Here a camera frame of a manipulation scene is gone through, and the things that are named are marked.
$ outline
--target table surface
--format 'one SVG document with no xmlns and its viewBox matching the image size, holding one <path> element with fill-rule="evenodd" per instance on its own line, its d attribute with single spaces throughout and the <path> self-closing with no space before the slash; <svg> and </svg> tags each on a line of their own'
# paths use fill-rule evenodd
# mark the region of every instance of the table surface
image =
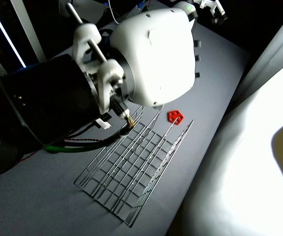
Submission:
<svg viewBox="0 0 283 236">
<path fill-rule="evenodd" d="M 202 40 L 202 48 L 196 49 L 196 54 L 202 56 L 197 63 L 201 78 L 196 79 L 189 92 L 165 105 L 154 130 L 159 134 L 167 130 L 167 111 L 171 110 L 179 110 L 185 118 L 171 130 L 170 142 L 191 120 L 195 122 L 134 226 L 126 226 L 73 185 L 97 151 L 48 154 L 41 150 L 0 175 L 0 236 L 165 235 L 249 58 L 247 52 L 199 24 L 194 38 Z M 137 107 L 129 106 L 132 111 Z M 143 123 L 155 112 L 145 108 Z M 106 137 L 120 125 L 116 117 L 111 123 L 113 126 L 107 132 L 94 127 L 82 137 Z"/>
</svg>

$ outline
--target white cable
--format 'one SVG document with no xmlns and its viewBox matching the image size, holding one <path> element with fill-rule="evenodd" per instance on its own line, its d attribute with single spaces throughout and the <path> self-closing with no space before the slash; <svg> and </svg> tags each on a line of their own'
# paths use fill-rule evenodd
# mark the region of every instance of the white cable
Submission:
<svg viewBox="0 0 283 236">
<path fill-rule="evenodd" d="M 116 21 L 114 15 L 113 15 L 113 11 L 112 11 L 112 8 L 111 8 L 110 0 L 109 0 L 109 8 L 110 8 L 110 11 L 111 11 L 111 14 L 112 14 L 112 17 L 113 17 L 115 23 L 117 23 L 119 25 L 120 23 Z"/>
<path fill-rule="evenodd" d="M 10 40 L 10 38 L 9 38 L 8 34 L 6 33 L 6 31 L 5 31 L 5 29 L 4 29 L 4 27 L 3 27 L 3 25 L 2 25 L 1 22 L 0 22 L 0 30 L 3 32 L 5 38 L 7 39 L 9 45 L 11 46 L 11 48 L 12 48 L 13 51 L 14 51 L 14 53 L 16 54 L 18 60 L 19 60 L 20 63 L 22 64 L 23 68 L 25 68 L 26 65 L 25 65 L 24 61 L 22 60 L 22 58 L 20 57 L 19 53 L 17 52 L 17 50 L 16 50 L 16 48 L 15 48 L 13 42 Z"/>
</svg>

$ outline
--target metal grid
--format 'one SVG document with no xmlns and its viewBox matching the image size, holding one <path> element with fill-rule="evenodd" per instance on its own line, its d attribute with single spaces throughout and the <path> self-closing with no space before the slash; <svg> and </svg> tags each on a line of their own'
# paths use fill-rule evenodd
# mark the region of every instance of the metal grid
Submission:
<svg viewBox="0 0 283 236">
<path fill-rule="evenodd" d="M 135 128 L 126 138 L 102 149 L 74 184 L 132 227 L 173 158 L 193 121 L 172 144 L 152 128 L 160 112 L 146 126 L 143 107 L 133 117 Z"/>
</svg>

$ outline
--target light strip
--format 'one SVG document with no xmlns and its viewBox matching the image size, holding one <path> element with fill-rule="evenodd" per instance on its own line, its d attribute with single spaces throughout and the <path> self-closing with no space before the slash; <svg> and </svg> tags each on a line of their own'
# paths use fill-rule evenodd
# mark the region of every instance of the light strip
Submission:
<svg viewBox="0 0 283 236">
<path fill-rule="evenodd" d="M 19 60 L 20 63 L 22 64 L 23 68 L 25 68 L 26 65 L 25 65 L 24 61 L 22 60 L 22 58 L 20 57 L 19 53 L 17 52 L 17 50 L 16 50 L 16 48 L 15 48 L 13 42 L 10 40 L 10 38 L 9 38 L 8 34 L 6 33 L 6 31 L 5 31 L 5 29 L 4 29 L 4 27 L 3 27 L 3 25 L 2 25 L 1 22 L 0 22 L 0 30 L 3 32 L 5 38 L 7 39 L 9 45 L 11 46 L 11 48 L 12 48 L 13 51 L 14 51 L 14 53 L 16 54 L 18 60 Z"/>
</svg>

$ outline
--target red plastic part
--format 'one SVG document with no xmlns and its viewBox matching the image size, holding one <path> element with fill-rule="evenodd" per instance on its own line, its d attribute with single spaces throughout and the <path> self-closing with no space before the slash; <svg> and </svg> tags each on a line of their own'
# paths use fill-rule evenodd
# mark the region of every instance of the red plastic part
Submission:
<svg viewBox="0 0 283 236">
<path fill-rule="evenodd" d="M 178 110 L 168 112 L 168 121 L 171 123 L 175 121 L 174 124 L 179 125 L 183 119 L 184 116 Z"/>
</svg>

